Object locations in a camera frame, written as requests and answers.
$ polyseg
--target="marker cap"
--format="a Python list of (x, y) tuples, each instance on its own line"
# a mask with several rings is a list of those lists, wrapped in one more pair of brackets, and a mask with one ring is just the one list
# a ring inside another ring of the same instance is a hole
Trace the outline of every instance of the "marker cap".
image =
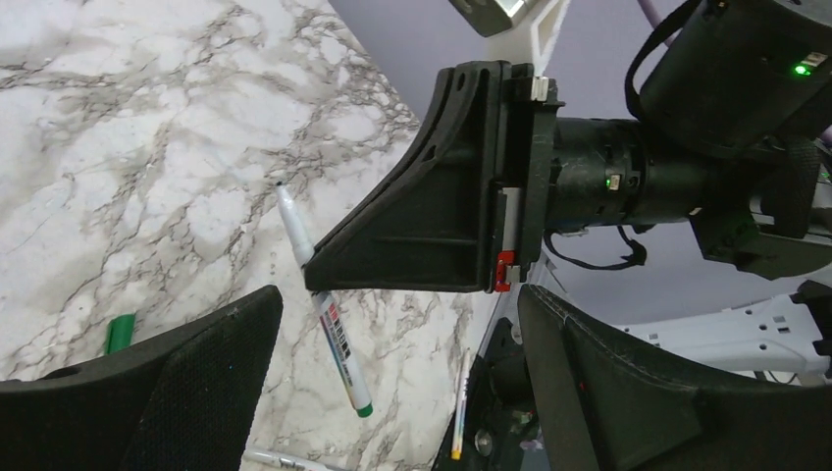
[(107, 343), (104, 344), (104, 354), (109, 355), (127, 348), (132, 342), (132, 330), (135, 326), (135, 314), (124, 314), (112, 321), (107, 327)]
[(360, 409), (355, 409), (355, 411), (358, 412), (358, 417), (366, 419), (367, 417), (370, 417), (370, 414), (373, 413), (373, 404), (367, 404), (364, 407), (361, 407)]

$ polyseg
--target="white marble surface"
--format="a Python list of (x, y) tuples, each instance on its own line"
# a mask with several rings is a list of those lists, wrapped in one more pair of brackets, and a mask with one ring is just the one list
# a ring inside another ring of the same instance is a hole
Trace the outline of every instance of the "white marble surface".
[[(350, 408), (276, 207), (323, 236), (418, 129), (323, 0), (0, 2), (0, 378), (144, 340), (265, 284), (286, 311), (250, 440), (351, 469), (427, 469), (469, 295), (339, 298), (375, 413)], [(259, 469), (244, 463), (243, 469)]]

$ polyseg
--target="pen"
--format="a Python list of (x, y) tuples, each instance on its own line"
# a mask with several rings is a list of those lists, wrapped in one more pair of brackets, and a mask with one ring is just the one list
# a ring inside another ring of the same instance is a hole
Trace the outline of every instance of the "pen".
[[(303, 227), (303, 221), (300, 219), (294, 200), (291, 199), (282, 183), (278, 183), (278, 205), (281, 210), (281, 218), (284, 220), (284, 226), (286, 226), (289, 242), (291, 242), (294, 258), (297, 260), (300, 269), (303, 270), (303, 266), (315, 254), (315, 246)], [(367, 383), (361, 373), (361, 366), (349, 345), (349, 339), (340, 320), (335, 298), (329, 291), (313, 292), (311, 295), (315, 308), (318, 310), (321, 326), (324, 328), (324, 334), (327, 337), (333, 358), (336, 361), (336, 366), (338, 366), (340, 378), (346, 388), (349, 401), (352, 403), (352, 408), (355, 409), (359, 417), (369, 417), (373, 413), (370, 392), (367, 390)]]
[(302, 469), (306, 471), (346, 471), (336, 466), (316, 463), (309, 459), (298, 458), (290, 454), (249, 446), (242, 455), (245, 459), (268, 464), (276, 468)]
[(465, 430), (465, 404), (468, 402), (468, 375), (471, 369), (471, 352), (462, 353), (462, 365), (459, 371), (459, 385), (456, 389), (456, 415), (453, 422), (453, 441), (450, 446), (450, 459), (462, 457), (462, 432)]

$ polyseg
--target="white plastic bracket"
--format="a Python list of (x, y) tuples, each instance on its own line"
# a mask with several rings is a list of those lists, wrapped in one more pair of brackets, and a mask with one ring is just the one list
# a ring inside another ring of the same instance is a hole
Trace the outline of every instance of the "white plastic bracket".
[(725, 371), (824, 374), (830, 358), (814, 351), (823, 337), (803, 304), (788, 294), (684, 319), (615, 326), (671, 353)]
[(571, 0), (540, 0), (519, 25), (486, 39), (488, 59), (531, 63), (541, 76), (548, 65)]

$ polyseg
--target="marker label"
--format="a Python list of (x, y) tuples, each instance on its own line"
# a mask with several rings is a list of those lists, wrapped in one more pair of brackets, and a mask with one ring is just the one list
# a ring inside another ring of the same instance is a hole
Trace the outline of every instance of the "marker label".
[(318, 307), (321, 326), (324, 328), (327, 343), (330, 345), (330, 351), (333, 353), (338, 372), (353, 408), (360, 409), (369, 405), (371, 399), (370, 393), (367, 391), (367, 385), (364, 384), (360, 375), (356, 377), (353, 373), (359, 372), (358, 363), (350, 350), (349, 339), (341, 323), (335, 299), (327, 291), (316, 292), (312, 295), (312, 298)]

